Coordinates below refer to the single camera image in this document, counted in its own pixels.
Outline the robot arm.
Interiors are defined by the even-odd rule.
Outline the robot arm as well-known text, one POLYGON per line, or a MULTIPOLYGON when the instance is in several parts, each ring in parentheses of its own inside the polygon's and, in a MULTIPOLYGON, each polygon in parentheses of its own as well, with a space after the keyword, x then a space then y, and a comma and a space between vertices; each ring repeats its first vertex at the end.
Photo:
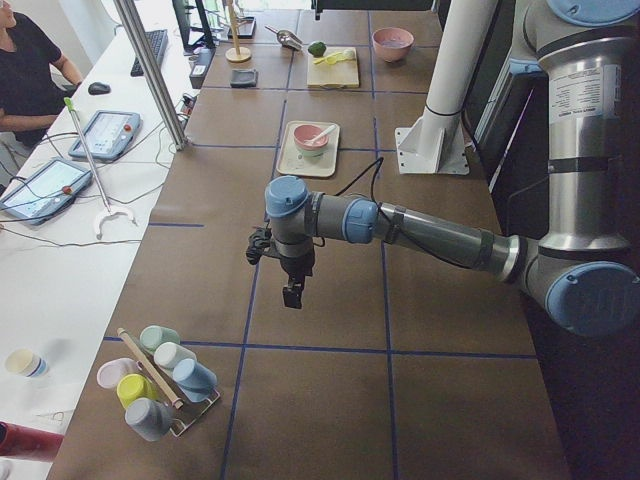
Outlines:
POLYGON ((534 299, 562 328, 614 333, 639 315, 639 277, 623 263, 612 164, 620 153, 622 65, 639 35, 635 1, 520 1, 511 50, 517 72, 548 79, 548 230, 540 239, 503 236, 373 197, 311 191, 296 176, 265 190, 266 252, 300 308, 318 238, 379 239, 494 275, 534 299))

